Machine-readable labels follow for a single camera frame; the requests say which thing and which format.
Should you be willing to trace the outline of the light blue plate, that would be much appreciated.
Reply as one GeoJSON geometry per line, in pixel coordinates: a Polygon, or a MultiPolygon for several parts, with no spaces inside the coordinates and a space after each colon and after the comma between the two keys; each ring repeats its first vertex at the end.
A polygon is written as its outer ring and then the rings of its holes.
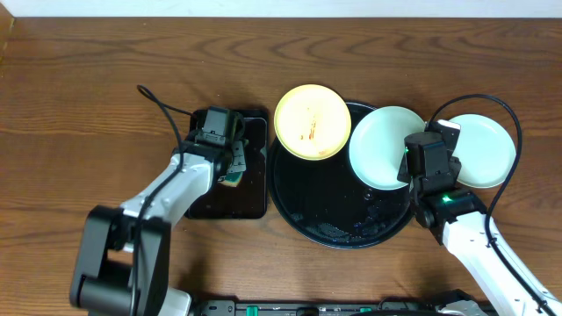
{"type": "Polygon", "coordinates": [[[462,167],[458,181],[477,189],[502,184],[515,161],[515,143],[496,121],[479,115],[463,114],[450,122],[460,125],[458,143],[453,153],[462,167]]]}
{"type": "Polygon", "coordinates": [[[387,106],[367,114],[349,141],[349,161],[355,175],[377,190],[406,187],[408,181],[398,179],[404,139],[424,128],[423,119],[404,107],[387,106]]]}

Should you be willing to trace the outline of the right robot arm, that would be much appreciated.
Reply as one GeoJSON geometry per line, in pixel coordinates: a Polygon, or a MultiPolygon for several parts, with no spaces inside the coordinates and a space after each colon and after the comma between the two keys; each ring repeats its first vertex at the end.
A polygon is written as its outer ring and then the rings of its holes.
{"type": "Polygon", "coordinates": [[[398,178],[411,180],[409,208],[466,267],[499,315],[560,315],[561,302],[507,244],[484,203],[457,186],[459,135],[460,125],[440,119],[404,139],[398,178]]]}

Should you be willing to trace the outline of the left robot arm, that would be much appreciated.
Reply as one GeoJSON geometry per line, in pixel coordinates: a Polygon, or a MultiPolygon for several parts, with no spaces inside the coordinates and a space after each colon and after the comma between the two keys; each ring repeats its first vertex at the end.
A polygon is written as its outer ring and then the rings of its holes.
{"type": "Polygon", "coordinates": [[[191,205],[234,166],[243,116],[211,107],[180,139],[166,169],[116,208],[84,223],[69,302],[91,315],[186,315],[191,296],[169,287],[171,233],[191,205]]]}

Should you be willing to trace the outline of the green yellow sponge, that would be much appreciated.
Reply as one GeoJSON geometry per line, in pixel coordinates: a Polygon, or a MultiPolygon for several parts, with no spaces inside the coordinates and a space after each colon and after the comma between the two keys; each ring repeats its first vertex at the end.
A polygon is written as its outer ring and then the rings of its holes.
{"type": "Polygon", "coordinates": [[[219,179],[219,183],[227,187],[237,187],[242,179],[242,172],[227,173],[219,179]]]}

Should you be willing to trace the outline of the yellow plate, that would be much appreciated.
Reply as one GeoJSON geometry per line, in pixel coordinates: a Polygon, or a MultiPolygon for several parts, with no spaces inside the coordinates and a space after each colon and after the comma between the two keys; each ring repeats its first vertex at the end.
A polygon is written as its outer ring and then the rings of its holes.
{"type": "Polygon", "coordinates": [[[307,160],[325,160],[340,152],[351,133],[345,101],[333,90],[304,84],[286,92],[274,113],[277,140],[290,154],[307,160]]]}

